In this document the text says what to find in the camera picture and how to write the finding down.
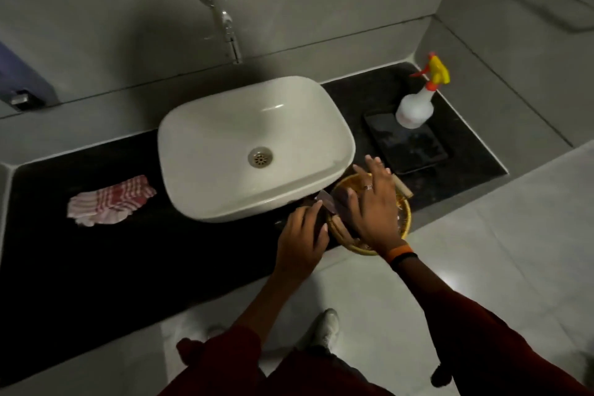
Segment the person's left hand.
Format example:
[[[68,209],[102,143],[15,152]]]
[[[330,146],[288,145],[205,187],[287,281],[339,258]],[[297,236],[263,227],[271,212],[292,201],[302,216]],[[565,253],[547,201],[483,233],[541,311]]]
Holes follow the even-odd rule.
[[[297,286],[310,276],[321,261],[325,250],[316,249],[320,231],[316,227],[318,214],[323,207],[319,200],[311,206],[301,206],[287,218],[278,239],[278,252],[273,277]]]

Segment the person's right hand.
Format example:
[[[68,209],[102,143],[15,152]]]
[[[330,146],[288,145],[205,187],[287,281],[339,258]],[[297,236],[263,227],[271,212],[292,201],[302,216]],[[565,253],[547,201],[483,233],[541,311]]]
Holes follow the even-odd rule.
[[[360,175],[365,192],[362,211],[365,229],[357,230],[362,241],[382,256],[388,250],[405,244],[397,225],[397,199],[384,198],[384,183],[380,194],[365,189],[365,173],[368,169],[353,165]]]

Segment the small grey packet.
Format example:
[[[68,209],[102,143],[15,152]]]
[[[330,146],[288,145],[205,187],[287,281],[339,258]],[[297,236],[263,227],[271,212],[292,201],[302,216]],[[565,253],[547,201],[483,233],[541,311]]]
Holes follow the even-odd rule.
[[[315,201],[322,201],[323,206],[327,209],[331,215],[338,215],[338,216],[346,216],[350,215],[349,207],[343,203],[341,203],[338,199],[335,199],[334,196],[328,193],[325,190],[321,190],[317,195],[314,197]]]

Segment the person's left forearm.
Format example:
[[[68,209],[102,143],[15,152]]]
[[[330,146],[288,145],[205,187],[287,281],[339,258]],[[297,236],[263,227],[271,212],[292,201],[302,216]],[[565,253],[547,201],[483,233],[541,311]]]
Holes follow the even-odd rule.
[[[201,361],[213,369],[255,365],[279,313],[304,280],[293,271],[274,271],[231,327],[205,343]]]

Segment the person's right forearm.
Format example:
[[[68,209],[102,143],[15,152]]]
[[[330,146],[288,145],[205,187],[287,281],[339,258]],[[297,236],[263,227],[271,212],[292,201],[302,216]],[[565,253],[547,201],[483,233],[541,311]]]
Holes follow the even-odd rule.
[[[527,350],[527,342],[500,317],[446,284],[420,258],[398,269],[424,311],[442,365],[456,374],[485,370]]]

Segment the beige wooden stick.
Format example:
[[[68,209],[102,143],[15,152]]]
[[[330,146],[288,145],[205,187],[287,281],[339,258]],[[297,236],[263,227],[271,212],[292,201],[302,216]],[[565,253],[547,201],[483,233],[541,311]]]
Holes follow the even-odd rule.
[[[408,186],[395,174],[391,175],[392,181],[397,189],[397,191],[405,198],[411,199],[413,197],[413,192]]]

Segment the yellow woven basket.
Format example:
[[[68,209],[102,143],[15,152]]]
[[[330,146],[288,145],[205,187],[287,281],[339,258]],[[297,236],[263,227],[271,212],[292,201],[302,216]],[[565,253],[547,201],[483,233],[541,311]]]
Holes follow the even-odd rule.
[[[354,189],[356,192],[362,192],[363,184],[360,175],[353,174],[345,177],[334,185],[330,194],[338,199],[341,203],[347,205],[347,189]],[[400,235],[403,239],[409,233],[412,221],[411,207],[409,199],[403,197],[397,191],[397,225],[400,230]],[[351,252],[362,256],[376,256],[376,251],[372,250],[359,237],[355,228],[351,225],[350,215],[338,216],[331,215],[327,211],[326,221],[328,223],[330,234],[338,242],[339,245]]]

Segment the orange wristband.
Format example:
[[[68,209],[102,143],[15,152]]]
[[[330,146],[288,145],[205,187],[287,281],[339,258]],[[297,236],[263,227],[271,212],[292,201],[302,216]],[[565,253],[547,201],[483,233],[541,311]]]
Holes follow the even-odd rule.
[[[417,254],[412,250],[410,245],[403,244],[396,248],[392,248],[385,252],[381,257],[391,265],[392,262],[396,261],[396,263],[402,261],[407,257],[417,257]]]

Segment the black wristband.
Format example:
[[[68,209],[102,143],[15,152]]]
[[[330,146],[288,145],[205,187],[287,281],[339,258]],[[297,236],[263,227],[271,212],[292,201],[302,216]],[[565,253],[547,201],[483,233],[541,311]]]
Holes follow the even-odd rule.
[[[417,259],[418,255],[414,252],[403,252],[389,260],[389,265],[394,272],[399,272],[399,266],[408,259]]]

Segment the white spray bottle yellow nozzle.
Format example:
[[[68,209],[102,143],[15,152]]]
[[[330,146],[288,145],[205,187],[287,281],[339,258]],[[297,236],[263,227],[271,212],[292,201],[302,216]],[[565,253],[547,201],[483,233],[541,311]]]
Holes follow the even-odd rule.
[[[402,127],[412,130],[421,127],[434,114],[433,96],[440,86],[451,80],[448,68],[435,53],[429,53],[425,67],[410,77],[423,77],[426,81],[418,93],[410,93],[401,100],[395,119]]]

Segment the white shoe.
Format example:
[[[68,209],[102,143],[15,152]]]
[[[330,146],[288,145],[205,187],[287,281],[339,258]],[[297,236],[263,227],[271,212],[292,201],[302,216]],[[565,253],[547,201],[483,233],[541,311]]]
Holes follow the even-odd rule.
[[[339,333],[338,312],[333,308],[326,309],[314,319],[295,348],[299,351],[332,355]]]

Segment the white ceramic wash basin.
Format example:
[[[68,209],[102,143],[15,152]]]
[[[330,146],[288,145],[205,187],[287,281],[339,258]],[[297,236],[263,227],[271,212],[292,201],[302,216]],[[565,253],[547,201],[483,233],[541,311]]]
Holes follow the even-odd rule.
[[[356,145],[322,85],[301,76],[209,95],[168,113],[157,132],[172,205],[201,222],[229,222],[278,209],[335,182]],[[249,165],[259,146],[271,165]]]

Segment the metal sink drain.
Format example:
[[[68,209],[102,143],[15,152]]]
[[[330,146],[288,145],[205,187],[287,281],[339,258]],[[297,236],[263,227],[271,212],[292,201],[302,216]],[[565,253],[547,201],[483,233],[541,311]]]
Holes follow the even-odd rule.
[[[256,147],[248,153],[249,165],[257,169],[271,165],[273,158],[273,152],[265,146]]]

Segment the red white checked cloth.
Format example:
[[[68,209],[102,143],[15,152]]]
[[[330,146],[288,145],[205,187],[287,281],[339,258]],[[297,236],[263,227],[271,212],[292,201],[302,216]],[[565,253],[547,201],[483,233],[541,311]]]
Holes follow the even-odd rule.
[[[68,201],[67,218],[84,227],[117,224],[157,195],[145,175],[99,190],[81,192]]]

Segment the wall mirror with metal bracket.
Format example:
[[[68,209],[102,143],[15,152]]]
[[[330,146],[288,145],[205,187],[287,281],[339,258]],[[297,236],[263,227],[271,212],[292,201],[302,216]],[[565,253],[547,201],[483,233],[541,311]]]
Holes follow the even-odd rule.
[[[0,102],[18,114],[60,105],[55,88],[1,41]]]

